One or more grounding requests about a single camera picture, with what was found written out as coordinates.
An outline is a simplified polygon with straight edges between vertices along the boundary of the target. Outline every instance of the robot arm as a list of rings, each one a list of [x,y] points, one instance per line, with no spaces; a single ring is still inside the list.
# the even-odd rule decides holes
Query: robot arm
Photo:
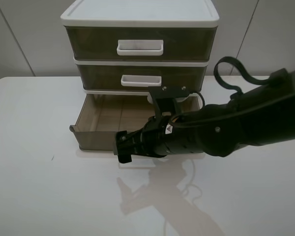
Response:
[[[231,63],[246,81],[260,86],[243,93],[239,87],[227,84],[218,74],[218,64],[222,62]],[[181,113],[176,98],[188,97],[196,91],[184,87],[149,87],[155,116],[140,130],[116,134],[114,154],[119,162],[131,162],[132,154],[160,158],[205,152],[225,157],[247,145],[295,139],[295,71],[288,73],[281,69],[267,80],[257,80],[235,58],[222,58],[218,64],[214,69],[218,83],[236,90],[227,104],[210,104],[199,111]]]

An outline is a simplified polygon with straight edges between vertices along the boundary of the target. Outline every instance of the white lid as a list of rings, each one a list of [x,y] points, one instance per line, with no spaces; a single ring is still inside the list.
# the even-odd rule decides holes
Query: white lid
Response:
[[[65,26],[213,28],[211,0],[76,0],[62,15]]]

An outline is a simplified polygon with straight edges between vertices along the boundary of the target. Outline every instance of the closed drawer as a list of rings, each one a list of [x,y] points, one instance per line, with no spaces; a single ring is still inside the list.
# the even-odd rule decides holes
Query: closed drawer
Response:
[[[197,97],[179,104],[185,112],[200,108]],[[154,115],[146,96],[87,94],[78,120],[70,130],[81,150],[113,150],[116,132],[141,129]]]
[[[215,28],[66,27],[76,59],[208,61]]]
[[[87,91],[145,91],[147,86],[186,86],[190,90],[199,90],[202,86],[207,63],[198,66],[182,64],[152,63],[139,65],[82,65],[78,69],[84,89]]]

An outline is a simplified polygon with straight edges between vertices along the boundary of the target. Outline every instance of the white wall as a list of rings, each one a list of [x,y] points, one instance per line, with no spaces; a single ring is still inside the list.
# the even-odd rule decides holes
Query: white wall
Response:
[[[60,15],[73,1],[0,0],[0,9],[36,76],[78,75],[65,28],[60,22]],[[216,62],[223,56],[237,55],[252,74],[269,74],[284,66],[295,68],[295,0],[212,1],[221,21],[207,74],[212,74]],[[2,18],[0,29],[10,34]],[[11,49],[0,49],[0,68],[6,67],[8,60],[13,61],[9,74],[29,72],[13,36],[0,33],[0,41],[3,39],[9,41]],[[220,67],[224,75],[229,75],[231,70],[231,66]]]
[[[0,78],[7,76],[33,76],[33,74],[0,13]]]

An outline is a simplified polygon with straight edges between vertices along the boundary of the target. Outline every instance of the black strap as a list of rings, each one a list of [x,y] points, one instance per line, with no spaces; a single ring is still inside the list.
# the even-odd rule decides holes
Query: black strap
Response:
[[[219,83],[220,86],[222,86],[225,89],[233,89],[236,90],[237,93],[243,94],[242,90],[240,87],[235,86],[235,85],[230,85],[228,83],[226,83],[220,76],[220,74],[218,73],[218,65],[222,62],[226,62],[229,63],[231,65],[233,65],[241,74],[241,76],[243,77],[243,79],[251,84],[254,85],[266,85],[268,83],[270,83],[271,79],[267,79],[267,80],[258,80],[254,77],[252,77],[251,75],[248,74],[247,70],[245,69],[245,67],[243,66],[243,64],[241,64],[241,62],[239,60],[237,60],[236,58],[233,57],[223,57],[221,60],[218,61],[218,63],[215,65],[214,68],[214,76],[216,81]]]

